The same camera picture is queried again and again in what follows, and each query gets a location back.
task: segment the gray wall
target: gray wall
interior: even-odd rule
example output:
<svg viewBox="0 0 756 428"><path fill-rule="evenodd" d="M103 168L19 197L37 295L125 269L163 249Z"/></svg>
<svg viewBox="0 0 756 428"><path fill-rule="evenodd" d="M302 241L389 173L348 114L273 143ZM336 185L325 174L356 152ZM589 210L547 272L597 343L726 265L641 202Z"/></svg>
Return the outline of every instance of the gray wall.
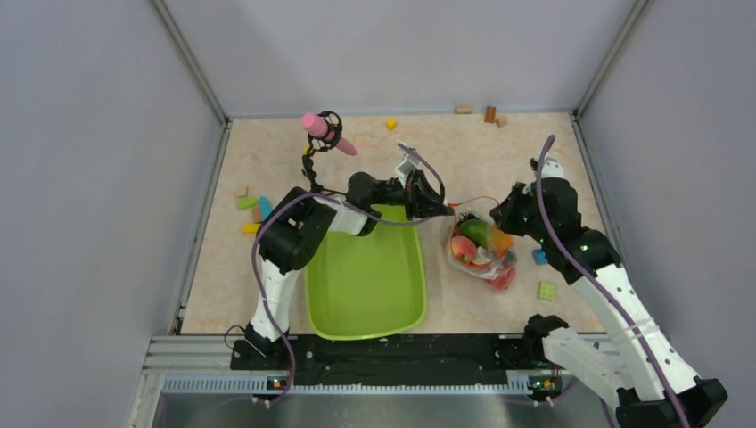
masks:
<svg viewBox="0 0 756 428"><path fill-rule="evenodd" d="M571 109L632 0L168 0L231 116Z"/></svg>
<svg viewBox="0 0 756 428"><path fill-rule="evenodd" d="M0 425L122 426L219 125L142 1L0 6Z"/></svg>
<svg viewBox="0 0 756 428"><path fill-rule="evenodd" d="M756 2L655 2L585 120L638 294L753 426Z"/></svg>

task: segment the yellow block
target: yellow block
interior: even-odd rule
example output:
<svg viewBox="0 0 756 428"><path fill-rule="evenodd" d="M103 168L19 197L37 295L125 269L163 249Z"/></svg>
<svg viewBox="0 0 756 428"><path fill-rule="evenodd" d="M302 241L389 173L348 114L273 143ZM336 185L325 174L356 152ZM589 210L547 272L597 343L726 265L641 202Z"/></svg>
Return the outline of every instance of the yellow block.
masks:
<svg viewBox="0 0 756 428"><path fill-rule="evenodd" d="M247 235L254 235L259 230L260 223L250 223L248 225L242 226L242 232Z"/></svg>

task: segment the green block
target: green block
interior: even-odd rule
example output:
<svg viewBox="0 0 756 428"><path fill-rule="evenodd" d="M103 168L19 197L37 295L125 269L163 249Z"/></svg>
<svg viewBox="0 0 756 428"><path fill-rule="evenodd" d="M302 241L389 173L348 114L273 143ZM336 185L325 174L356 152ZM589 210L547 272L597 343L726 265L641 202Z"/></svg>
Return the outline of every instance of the green block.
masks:
<svg viewBox="0 0 756 428"><path fill-rule="evenodd" d="M544 281L539 282L538 298L546 301L554 301L556 298L556 285Z"/></svg>
<svg viewBox="0 0 756 428"><path fill-rule="evenodd" d="M255 198L244 198L236 202L236 208L239 210L248 210L258 204Z"/></svg>

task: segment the metal rack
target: metal rack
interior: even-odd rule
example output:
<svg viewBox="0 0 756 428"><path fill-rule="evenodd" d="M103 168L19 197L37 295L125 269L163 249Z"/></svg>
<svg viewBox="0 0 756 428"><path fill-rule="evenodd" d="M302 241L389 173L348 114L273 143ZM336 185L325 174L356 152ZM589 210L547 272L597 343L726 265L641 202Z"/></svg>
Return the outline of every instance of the metal rack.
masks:
<svg viewBox="0 0 756 428"><path fill-rule="evenodd" d="M231 350L226 346L224 337L220 335L170 335L176 330L183 318L185 305L188 301L193 273L196 269L200 253L202 237L204 236L210 205L218 182L220 168L230 135L232 119L224 113L218 98L212 91L199 64L194 58L192 50L173 20L164 0L150 0L155 13L159 16L166 32L169 34L182 62L189 70L195 85L200 89L203 98L213 110L218 120L225 123L224 133L218 143L218 153L213 167L211 179L205 193L205 202L198 222L194 248L186 262L186 274L182 284L176 315L173 324L164 336L155 336L147 351L144 361L142 377L140 379L132 412L128 425L133 428L147 428L153 426L153 420L158 411L161 394L237 394L237 395L275 395L280 393L270 388L270 381L287 375L286 371L263 370L240 372L230 368ZM590 108L597 91L603 84L613 64L621 55L622 49L632 36L638 22L648 9L650 0L637 0L632 11L607 52L604 61L591 81L587 92L582 97L578 107L571 113L572 125L577 137L583 161L588 170L588 176L594 189L596 202L601 213L604 226L612 243L619 249L622 242L619 230L612 219L612 208L604 197L601 171L591 155L591 150L582 130L581 120ZM502 340L518 339L518 335L500 335ZM228 336L229 342L241 339L242 336ZM619 354L605 334L586 334L584 338L595 342L599 349L612 358L619 359ZM372 386L372 385L295 385L290 390L292 395L373 395L373 394L401 394L401 395L528 395L532 393L530 379L549 375L549 370L507 370L507 382L498 385L447 385L447 386Z"/></svg>

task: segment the green tray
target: green tray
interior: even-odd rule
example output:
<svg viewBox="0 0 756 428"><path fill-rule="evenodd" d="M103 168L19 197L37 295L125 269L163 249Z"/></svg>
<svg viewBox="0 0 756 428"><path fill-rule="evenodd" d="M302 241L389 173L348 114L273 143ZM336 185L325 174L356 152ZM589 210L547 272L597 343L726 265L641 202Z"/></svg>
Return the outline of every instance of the green tray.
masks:
<svg viewBox="0 0 756 428"><path fill-rule="evenodd" d="M404 207L378 205L407 221ZM425 269L414 227L378 224L368 236L326 235L305 269L309 323L333 341L373 339L420 324L428 308Z"/></svg>

